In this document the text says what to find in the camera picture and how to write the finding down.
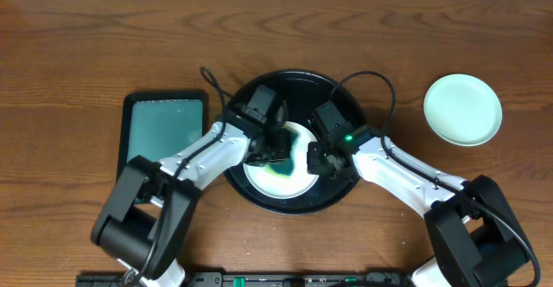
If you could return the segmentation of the green yellow sponge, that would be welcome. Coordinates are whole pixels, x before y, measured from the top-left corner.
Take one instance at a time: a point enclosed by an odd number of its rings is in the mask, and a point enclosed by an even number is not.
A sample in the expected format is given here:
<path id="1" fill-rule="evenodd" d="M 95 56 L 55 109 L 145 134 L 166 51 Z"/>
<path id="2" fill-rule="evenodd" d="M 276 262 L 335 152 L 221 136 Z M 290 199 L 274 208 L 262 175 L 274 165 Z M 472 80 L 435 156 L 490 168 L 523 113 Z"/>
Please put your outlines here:
<path id="1" fill-rule="evenodd" d="M 271 174 L 290 177 L 296 166 L 296 150 L 299 134 L 289 129 L 281 129 L 271 139 L 271 153 L 266 168 Z"/>

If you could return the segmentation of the white plate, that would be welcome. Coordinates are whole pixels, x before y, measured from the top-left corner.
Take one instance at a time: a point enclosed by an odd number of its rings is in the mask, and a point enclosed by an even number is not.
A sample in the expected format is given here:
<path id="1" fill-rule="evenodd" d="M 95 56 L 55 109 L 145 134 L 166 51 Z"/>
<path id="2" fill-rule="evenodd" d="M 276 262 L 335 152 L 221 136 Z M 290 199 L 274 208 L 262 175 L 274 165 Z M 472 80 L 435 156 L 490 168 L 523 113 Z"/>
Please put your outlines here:
<path id="1" fill-rule="evenodd" d="M 295 159 L 295 170 L 290 177 L 271 174 L 266 165 L 263 167 L 244 165 L 247 179 L 261 194 L 274 199 L 290 199 L 306 193 L 317 180 L 318 175 L 308 172 L 308 144 L 315 142 L 315 135 L 303 125 L 288 121 L 283 126 L 299 134 Z"/>

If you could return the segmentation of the pale green plate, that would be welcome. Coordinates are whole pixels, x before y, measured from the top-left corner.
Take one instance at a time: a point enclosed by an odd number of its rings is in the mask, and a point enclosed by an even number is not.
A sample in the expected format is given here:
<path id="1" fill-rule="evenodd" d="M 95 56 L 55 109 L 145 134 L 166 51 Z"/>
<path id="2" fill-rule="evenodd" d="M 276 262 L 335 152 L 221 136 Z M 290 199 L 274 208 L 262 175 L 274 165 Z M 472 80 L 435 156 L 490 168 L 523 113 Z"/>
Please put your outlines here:
<path id="1" fill-rule="evenodd" d="M 429 121 L 454 121 L 483 124 L 503 118 L 496 92 L 472 75 L 453 73 L 431 85 L 423 101 L 423 113 Z"/>

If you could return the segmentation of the mint green plate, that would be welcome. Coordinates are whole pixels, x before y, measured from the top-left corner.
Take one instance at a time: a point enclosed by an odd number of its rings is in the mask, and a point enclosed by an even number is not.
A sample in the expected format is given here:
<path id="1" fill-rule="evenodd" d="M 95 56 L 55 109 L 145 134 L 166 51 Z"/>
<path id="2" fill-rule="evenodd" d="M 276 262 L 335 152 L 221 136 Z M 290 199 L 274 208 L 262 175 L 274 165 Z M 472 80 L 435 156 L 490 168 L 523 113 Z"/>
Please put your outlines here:
<path id="1" fill-rule="evenodd" d="M 444 141 L 463 147 L 482 145 L 499 131 L 502 121 L 491 120 L 483 124 L 463 124 L 454 121 L 429 121 L 430 129 Z"/>

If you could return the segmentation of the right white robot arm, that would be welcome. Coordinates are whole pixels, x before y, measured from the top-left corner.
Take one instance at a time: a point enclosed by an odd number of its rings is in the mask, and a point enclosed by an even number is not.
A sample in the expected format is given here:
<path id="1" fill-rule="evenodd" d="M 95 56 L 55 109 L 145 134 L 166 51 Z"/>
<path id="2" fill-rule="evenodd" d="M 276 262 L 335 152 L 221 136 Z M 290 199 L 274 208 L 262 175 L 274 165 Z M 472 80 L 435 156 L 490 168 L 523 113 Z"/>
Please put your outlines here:
<path id="1" fill-rule="evenodd" d="M 434 255 L 409 275 L 413 286 L 501 286 L 537 256 L 498 184 L 443 173 L 368 126 L 308 144 L 308 172 L 359 177 L 387 190 L 425 222 Z"/>

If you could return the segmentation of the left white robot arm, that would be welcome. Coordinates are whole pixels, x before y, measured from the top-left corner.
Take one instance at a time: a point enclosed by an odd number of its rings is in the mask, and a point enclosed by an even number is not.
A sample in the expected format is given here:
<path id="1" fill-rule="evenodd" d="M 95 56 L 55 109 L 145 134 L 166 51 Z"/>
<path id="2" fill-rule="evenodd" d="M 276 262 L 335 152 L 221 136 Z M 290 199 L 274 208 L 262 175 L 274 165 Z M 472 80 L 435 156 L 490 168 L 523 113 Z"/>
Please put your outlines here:
<path id="1" fill-rule="evenodd" d="M 266 165 L 290 156 L 291 133 L 237 117 L 215 122 L 186 149 L 157 162 L 135 156 L 124 166 L 91 241 L 125 265 L 125 286 L 178 286 L 176 258 L 202 190 L 241 163 Z"/>

